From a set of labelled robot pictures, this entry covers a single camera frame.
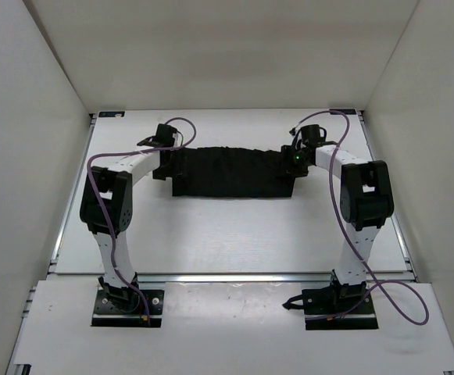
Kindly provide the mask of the black pleated skirt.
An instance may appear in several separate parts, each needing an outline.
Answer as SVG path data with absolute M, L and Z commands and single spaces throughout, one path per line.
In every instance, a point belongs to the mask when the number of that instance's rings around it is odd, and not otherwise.
M 295 178 L 282 167 L 282 153 L 247 148 L 185 148 L 174 197 L 290 198 Z

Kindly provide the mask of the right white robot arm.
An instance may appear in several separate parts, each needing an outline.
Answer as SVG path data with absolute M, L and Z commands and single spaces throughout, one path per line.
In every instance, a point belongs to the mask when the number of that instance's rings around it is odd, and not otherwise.
M 361 159 L 327 141 L 327 131 L 317 124 L 291 130 L 290 145 L 282 148 L 283 165 L 296 177 L 308 174 L 311 166 L 326 170 L 331 179 L 340 181 L 339 201 L 331 198 L 345 240 L 338 266 L 333 270 L 327 293 L 327 305 L 344 313 L 355 303 L 366 284 L 367 268 L 373 242 L 387 218 L 394 212 L 391 181 L 386 162 Z

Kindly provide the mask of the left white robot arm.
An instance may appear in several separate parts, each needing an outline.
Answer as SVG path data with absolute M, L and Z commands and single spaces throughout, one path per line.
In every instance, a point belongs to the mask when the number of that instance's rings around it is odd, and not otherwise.
M 140 301 L 138 278 L 131 265 L 126 231 L 133 218 L 133 187 L 148 175 L 156 180 L 174 176 L 180 165 L 184 136 L 168 120 L 131 152 L 91 156 L 80 204 L 80 219 L 97 241 L 105 271 L 99 283 L 123 311 Z

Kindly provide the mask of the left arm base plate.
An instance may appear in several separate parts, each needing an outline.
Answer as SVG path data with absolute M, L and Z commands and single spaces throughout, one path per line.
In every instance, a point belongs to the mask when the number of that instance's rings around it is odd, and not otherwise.
M 163 289 L 142 290 L 148 303 L 139 302 L 139 295 L 130 302 L 109 298 L 99 288 L 92 311 L 93 327 L 127 327 L 127 328 L 160 328 L 163 317 L 165 291 Z

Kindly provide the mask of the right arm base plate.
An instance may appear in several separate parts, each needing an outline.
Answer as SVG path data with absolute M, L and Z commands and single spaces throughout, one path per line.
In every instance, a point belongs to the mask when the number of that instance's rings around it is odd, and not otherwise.
M 339 298 L 335 287 L 303 289 L 282 307 L 302 310 L 306 330 L 376 330 L 379 328 L 372 298 Z

